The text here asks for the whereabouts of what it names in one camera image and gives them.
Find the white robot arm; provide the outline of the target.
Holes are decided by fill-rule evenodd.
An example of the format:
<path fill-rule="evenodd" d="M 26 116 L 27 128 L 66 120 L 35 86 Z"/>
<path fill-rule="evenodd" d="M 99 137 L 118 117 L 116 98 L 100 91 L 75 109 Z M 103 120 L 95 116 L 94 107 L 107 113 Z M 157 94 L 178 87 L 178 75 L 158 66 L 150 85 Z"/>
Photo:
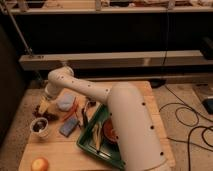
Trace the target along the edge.
<path fill-rule="evenodd" d="M 49 72 L 44 98 L 55 100 L 63 88 L 108 107 L 125 171 L 171 171 L 145 99 L 135 85 L 117 82 L 104 86 L 77 79 L 66 66 Z"/>

